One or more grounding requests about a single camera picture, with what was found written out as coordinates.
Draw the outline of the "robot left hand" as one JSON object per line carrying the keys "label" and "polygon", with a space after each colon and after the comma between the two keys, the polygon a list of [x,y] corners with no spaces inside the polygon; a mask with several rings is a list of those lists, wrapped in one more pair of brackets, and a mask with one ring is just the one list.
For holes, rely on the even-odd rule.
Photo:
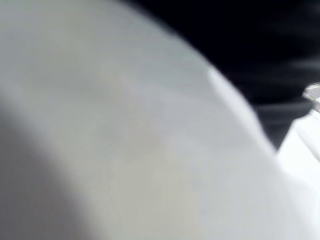
{"label": "robot left hand", "polygon": [[275,149],[312,107],[320,80],[317,0],[126,0],[180,35],[253,107]]}

